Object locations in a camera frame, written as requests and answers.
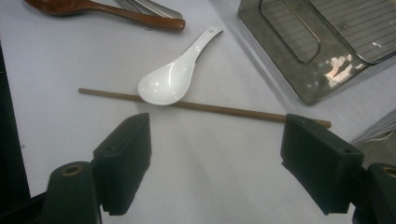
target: chopstick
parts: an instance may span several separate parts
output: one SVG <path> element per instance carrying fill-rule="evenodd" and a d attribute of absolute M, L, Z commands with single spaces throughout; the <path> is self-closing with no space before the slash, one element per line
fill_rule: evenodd
<path fill-rule="evenodd" d="M 121 100 L 145 103 L 145 101 L 138 95 L 117 93 L 117 92 L 111 92 L 111 91 L 96 91 L 96 90 L 89 90 L 89 89 L 83 89 L 83 88 L 79 88 L 78 92 L 82 93 L 82 94 L 104 96 L 104 97 L 113 98 L 113 99 L 121 99 Z M 223 115 L 248 118 L 248 119 L 260 119 L 260 120 L 267 120 L 267 121 L 280 122 L 280 123 L 286 122 L 285 115 L 264 113 L 264 112 L 251 111 L 251 110 L 245 110 L 245 109 L 236 109 L 236 108 L 230 108 L 230 107 L 224 107 L 224 106 L 218 106 L 218 105 L 202 105 L 202 104 L 179 101 L 177 103 L 172 104 L 171 106 L 184 108 L 184 109 L 199 110 L 199 111 L 205 111 L 205 112 L 211 112 L 211 113 L 217 113 L 217 114 L 223 114 Z M 313 119 L 313 120 L 325 128 L 332 127 L 332 123 L 327 120 L 321 120 L 321 119 Z"/>

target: stainless steel container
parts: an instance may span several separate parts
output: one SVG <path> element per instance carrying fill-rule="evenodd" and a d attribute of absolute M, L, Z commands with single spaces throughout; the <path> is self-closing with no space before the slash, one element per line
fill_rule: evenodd
<path fill-rule="evenodd" d="M 300 99 L 396 63 L 396 0 L 242 0 L 238 16 Z"/>

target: spoon bowl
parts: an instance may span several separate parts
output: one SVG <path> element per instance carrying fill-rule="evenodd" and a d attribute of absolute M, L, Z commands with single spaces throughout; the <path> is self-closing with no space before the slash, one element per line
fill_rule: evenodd
<path fill-rule="evenodd" d="M 153 105 L 171 105 L 179 101 L 189 89 L 199 55 L 221 32 L 219 27 L 209 26 L 180 57 L 145 76 L 137 88 L 142 99 Z"/>
<path fill-rule="evenodd" d="M 183 30 L 186 25 L 186 22 L 182 19 L 146 15 L 123 8 L 103 5 L 90 0 L 25 0 L 25 2 L 31 7 L 55 16 L 71 15 L 82 11 L 94 10 L 123 17 L 153 28 L 180 31 Z"/>

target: white surface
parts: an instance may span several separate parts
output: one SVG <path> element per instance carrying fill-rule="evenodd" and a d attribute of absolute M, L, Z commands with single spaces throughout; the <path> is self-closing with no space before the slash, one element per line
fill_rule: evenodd
<path fill-rule="evenodd" d="M 396 68 L 304 106 L 270 76 L 275 68 L 236 16 L 238 0 L 158 3 L 183 14 L 183 32 L 147 31 L 95 12 L 51 17 L 22 1 L 1 1 L 0 39 L 32 195 L 46 190 L 57 167 L 90 161 L 124 119 L 149 112 L 151 166 L 128 214 L 103 213 L 104 223 L 351 223 L 352 207 L 348 215 L 323 216 L 282 167 L 282 124 L 81 95 L 78 88 L 137 94 L 141 78 L 213 24 L 224 32 L 200 56 L 183 101 L 327 119 L 350 141 L 394 109 Z"/>
<path fill-rule="evenodd" d="M 143 100 L 153 105 L 172 105 L 180 101 L 189 89 L 199 55 L 221 32 L 222 29 L 217 26 L 207 27 L 183 54 L 143 77 L 137 86 L 137 91 Z"/>

